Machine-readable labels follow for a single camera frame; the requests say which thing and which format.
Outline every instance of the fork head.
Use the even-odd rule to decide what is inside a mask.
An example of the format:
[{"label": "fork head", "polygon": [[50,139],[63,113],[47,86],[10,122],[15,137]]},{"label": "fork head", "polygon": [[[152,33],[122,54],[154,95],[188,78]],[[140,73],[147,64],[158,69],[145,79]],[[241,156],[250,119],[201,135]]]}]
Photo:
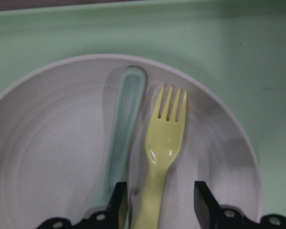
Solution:
[{"label": "fork head", "polygon": [[163,85],[149,122],[145,137],[145,150],[149,166],[166,171],[176,159],[182,145],[187,91],[184,91],[180,102],[181,89],[177,91],[173,107],[170,109],[173,94],[173,87],[171,87],[161,112],[164,89]]}]

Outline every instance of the screw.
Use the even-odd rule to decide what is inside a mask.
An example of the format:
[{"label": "screw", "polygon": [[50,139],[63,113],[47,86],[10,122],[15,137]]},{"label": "screw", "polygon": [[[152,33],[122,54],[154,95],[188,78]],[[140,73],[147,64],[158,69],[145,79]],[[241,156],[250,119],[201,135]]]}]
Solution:
[{"label": "screw", "polygon": [[272,225],[276,225],[276,226],[280,226],[280,225],[281,225],[281,221],[280,221],[280,219],[278,219],[277,217],[270,217],[270,218],[269,218],[269,222],[270,222]]},{"label": "screw", "polygon": [[232,210],[225,210],[224,211],[225,216],[229,217],[229,218],[234,218],[235,216],[235,212],[233,212]]}]

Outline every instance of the green surface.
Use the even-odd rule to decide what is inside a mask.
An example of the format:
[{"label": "green surface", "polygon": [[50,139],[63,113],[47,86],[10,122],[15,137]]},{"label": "green surface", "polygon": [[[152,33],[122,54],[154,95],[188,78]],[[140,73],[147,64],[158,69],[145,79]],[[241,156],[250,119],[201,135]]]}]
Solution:
[{"label": "green surface", "polygon": [[0,92],[48,63],[150,58],[217,94],[258,156],[265,213],[286,216],[286,1],[142,1],[0,12]]}]

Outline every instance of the fork handle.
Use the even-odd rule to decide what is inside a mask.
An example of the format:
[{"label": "fork handle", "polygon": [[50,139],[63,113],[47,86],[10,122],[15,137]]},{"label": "fork handle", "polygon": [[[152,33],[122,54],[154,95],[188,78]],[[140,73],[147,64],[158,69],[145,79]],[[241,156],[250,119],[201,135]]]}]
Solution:
[{"label": "fork handle", "polygon": [[133,229],[157,229],[166,172],[150,167]]}]

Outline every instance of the plastic fork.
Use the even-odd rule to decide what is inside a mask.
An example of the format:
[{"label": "plastic fork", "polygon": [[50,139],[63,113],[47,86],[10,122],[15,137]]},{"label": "plastic fork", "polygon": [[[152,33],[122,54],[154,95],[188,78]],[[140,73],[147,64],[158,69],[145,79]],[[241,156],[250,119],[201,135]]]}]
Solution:
[{"label": "plastic fork", "polygon": [[166,172],[179,154],[185,126],[187,91],[181,101],[177,118],[181,89],[177,91],[171,114],[171,87],[161,113],[165,86],[162,86],[145,137],[145,150],[149,165],[141,206],[134,229],[157,229]]}]

